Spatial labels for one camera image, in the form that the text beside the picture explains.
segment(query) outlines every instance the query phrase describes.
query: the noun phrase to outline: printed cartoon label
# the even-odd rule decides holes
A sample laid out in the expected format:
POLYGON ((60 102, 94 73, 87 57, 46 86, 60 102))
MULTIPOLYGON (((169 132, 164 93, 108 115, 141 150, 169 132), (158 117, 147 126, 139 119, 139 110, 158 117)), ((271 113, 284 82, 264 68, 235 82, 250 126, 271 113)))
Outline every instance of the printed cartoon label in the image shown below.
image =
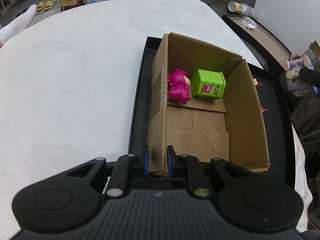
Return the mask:
POLYGON ((214 92, 214 95, 218 96, 219 95, 219 89, 220 89, 220 85, 216 85, 216 87, 214 87, 214 84, 211 84, 211 85, 204 84, 202 89, 201 89, 201 93, 214 92))
POLYGON ((211 85, 204 84, 202 89, 201 89, 201 93, 204 93, 204 92, 210 93, 210 92, 212 92, 214 90, 213 86, 214 86, 213 84, 211 84, 211 85))

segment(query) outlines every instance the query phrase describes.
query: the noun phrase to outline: white blanket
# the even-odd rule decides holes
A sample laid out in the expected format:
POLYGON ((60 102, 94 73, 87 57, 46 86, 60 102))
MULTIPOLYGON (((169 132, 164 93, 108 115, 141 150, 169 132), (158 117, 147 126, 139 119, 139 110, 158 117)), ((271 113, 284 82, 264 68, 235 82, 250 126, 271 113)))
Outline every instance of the white blanket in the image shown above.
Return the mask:
MULTIPOLYGON (((127 154, 147 36, 176 32, 260 66, 240 38, 199 0, 111 0, 53 15, 0 49, 0 239, 19 226, 23 187, 98 156, 127 154)), ((310 202, 295 136, 296 190, 310 202)), ((304 214, 300 231, 306 229, 304 214)))

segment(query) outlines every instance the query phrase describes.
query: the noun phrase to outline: box on floor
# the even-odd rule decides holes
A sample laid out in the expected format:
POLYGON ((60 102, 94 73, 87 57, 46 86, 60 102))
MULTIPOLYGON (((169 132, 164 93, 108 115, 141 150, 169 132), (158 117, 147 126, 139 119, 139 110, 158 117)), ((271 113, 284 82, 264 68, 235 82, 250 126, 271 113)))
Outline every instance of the box on floor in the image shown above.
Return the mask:
POLYGON ((166 171, 166 147, 209 162, 220 157, 251 171, 266 171, 269 156, 260 102, 242 56, 176 33, 165 34, 153 61, 147 144, 149 171, 166 171), (167 75, 175 68, 219 72, 226 79, 222 99, 192 97, 178 105, 168 97, 167 75))
POLYGON ((310 59, 315 71, 320 73, 320 45, 317 41, 310 44, 308 49, 303 53, 310 59))
POLYGON ((60 0, 61 11, 66 11, 81 5, 85 5, 87 0, 60 0))

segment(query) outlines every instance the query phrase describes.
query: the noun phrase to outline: red toy piece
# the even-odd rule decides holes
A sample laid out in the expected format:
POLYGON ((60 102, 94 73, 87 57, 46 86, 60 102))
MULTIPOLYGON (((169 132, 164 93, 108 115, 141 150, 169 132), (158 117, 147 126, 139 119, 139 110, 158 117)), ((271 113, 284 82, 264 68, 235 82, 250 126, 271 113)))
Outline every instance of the red toy piece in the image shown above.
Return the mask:
POLYGON ((189 84, 186 82, 188 78, 188 72, 176 68, 170 75, 168 75, 168 84, 170 90, 168 92, 169 97, 178 101, 178 104, 184 105, 191 98, 189 96, 189 84))

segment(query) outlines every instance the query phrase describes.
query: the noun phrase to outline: plush animal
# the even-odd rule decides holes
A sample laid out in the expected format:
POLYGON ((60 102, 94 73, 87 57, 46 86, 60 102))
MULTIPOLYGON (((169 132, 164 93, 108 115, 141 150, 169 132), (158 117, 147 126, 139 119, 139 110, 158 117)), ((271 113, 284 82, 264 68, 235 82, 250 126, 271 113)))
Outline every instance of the plush animal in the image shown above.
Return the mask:
POLYGON ((314 86, 302 81, 299 78, 299 72, 302 68, 313 69, 313 65, 309 60, 307 55, 304 55, 303 58, 299 58, 292 61, 286 61, 283 68, 286 71, 287 78, 287 89, 296 97, 301 97, 308 95, 310 93, 317 93, 317 90, 314 86))

